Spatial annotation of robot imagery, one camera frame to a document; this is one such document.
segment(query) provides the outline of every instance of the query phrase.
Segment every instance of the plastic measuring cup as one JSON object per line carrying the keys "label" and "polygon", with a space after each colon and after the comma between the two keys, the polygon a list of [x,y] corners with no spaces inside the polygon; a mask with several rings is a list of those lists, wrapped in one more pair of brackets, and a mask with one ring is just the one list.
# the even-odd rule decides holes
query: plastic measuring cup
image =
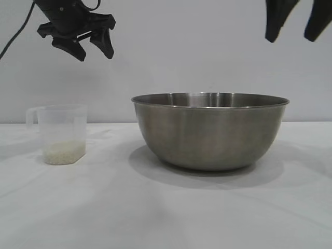
{"label": "plastic measuring cup", "polygon": [[31,127],[37,114],[44,162],[72,164],[86,152],[87,107],[85,105],[50,105],[26,111],[26,125]]}

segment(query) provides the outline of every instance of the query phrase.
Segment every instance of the black cable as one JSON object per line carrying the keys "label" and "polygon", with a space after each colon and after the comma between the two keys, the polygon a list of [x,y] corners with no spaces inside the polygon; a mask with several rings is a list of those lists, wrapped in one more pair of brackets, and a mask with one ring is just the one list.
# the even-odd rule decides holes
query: black cable
{"label": "black cable", "polygon": [[25,28],[25,26],[27,25],[27,22],[30,19],[30,16],[32,14],[33,8],[35,7],[35,2],[32,3],[31,8],[29,13],[27,14],[26,20],[23,23],[23,25],[21,26],[21,28],[16,32],[16,34],[9,40],[9,42],[7,43],[7,45],[5,46],[4,50],[2,50],[2,52],[0,53],[0,60],[2,59],[2,57],[5,55],[6,51],[8,50],[9,46],[12,44],[12,42],[19,36],[19,34],[23,31],[23,29]]}
{"label": "black cable", "polygon": [[94,11],[96,9],[99,8],[100,6],[100,3],[101,3],[102,0],[98,0],[98,3],[97,3],[97,6],[95,8],[89,8],[88,6],[86,6],[81,0],[79,1],[79,3],[82,5],[82,7],[88,11]]}

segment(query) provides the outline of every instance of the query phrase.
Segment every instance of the robotic arm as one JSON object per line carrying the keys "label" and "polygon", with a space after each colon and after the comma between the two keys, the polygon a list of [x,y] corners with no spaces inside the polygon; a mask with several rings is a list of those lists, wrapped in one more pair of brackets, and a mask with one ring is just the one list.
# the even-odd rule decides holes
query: robotic arm
{"label": "robotic arm", "polygon": [[[274,42],[287,17],[299,0],[266,0],[267,25],[266,39]],[[314,0],[308,21],[305,38],[314,42],[332,21],[332,1]]]}
{"label": "robotic arm", "polygon": [[[33,0],[26,21],[0,53],[0,60],[10,44],[26,26],[35,4],[50,20],[50,22],[40,25],[37,31],[43,38],[51,35],[54,47],[68,52],[80,61],[84,61],[86,53],[79,42],[90,38],[90,42],[95,44],[107,58],[111,59],[114,50],[110,42],[109,30],[114,28],[115,20],[111,14],[102,15],[90,12],[99,7],[100,1],[98,0],[96,8],[91,9],[85,6],[82,0]],[[320,36],[332,21],[332,0],[313,1],[310,19],[305,30],[305,38],[312,42]],[[267,24],[265,37],[268,41],[275,42],[287,17],[298,2],[299,0],[266,0]]]}
{"label": "robotic arm", "polygon": [[52,45],[84,61],[86,53],[80,41],[90,38],[108,59],[114,50],[109,38],[109,30],[115,26],[111,14],[91,13],[95,9],[86,7],[81,0],[33,0],[50,22],[40,25],[37,32],[42,38],[53,37]]}

